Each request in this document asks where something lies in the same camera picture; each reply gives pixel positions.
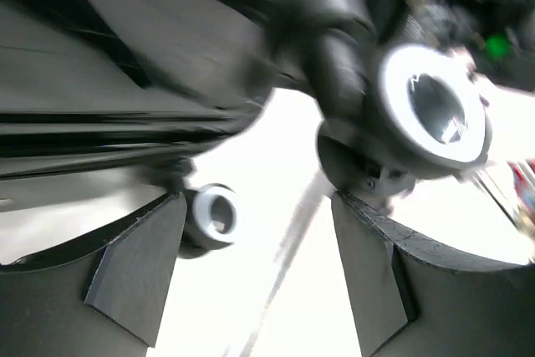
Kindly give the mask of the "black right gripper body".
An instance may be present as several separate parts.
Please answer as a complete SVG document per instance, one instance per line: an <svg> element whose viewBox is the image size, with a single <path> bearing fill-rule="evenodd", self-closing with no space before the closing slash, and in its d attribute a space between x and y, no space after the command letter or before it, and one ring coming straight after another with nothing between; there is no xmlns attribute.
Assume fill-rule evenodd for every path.
<svg viewBox="0 0 535 357"><path fill-rule="evenodd" d="M415 38L465 48L494 84L534 87L534 0L418 0Z"/></svg>

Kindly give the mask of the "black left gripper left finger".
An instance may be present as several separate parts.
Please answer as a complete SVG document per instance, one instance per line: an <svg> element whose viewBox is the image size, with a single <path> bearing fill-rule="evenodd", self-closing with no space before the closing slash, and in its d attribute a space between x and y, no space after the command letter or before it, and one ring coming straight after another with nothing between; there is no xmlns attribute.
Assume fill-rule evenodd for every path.
<svg viewBox="0 0 535 357"><path fill-rule="evenodd" d="M144 356L155 346L186 200L164 195L1 268L3 356Z"/></svg>

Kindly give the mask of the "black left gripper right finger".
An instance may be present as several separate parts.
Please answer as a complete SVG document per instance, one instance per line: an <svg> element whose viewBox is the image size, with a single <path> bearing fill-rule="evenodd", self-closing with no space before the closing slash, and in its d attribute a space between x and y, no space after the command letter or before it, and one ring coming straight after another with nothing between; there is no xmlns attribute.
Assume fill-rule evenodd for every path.
<svg viewBox="0 0 535 357"><path fill-rule="evenodd" d="M533 355L533 266L457 250L346 192L332 213L362 355Z"/></svg>

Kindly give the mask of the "black white space suitcase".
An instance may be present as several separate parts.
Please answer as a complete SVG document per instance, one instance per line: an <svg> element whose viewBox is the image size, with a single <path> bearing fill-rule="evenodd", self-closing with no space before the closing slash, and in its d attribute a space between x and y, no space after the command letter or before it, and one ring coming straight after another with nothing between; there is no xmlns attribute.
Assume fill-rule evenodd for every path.
<svg viewBox="0 0 535 357"><path fill-rule="evenodd" d="M235 192L186 177L279 85L318 102L334 187L384 209L487 161L489 119L446 52L464 37L448 0L1 0L1 226L161 189L186 197L183 258L228 247Z"/></svg>

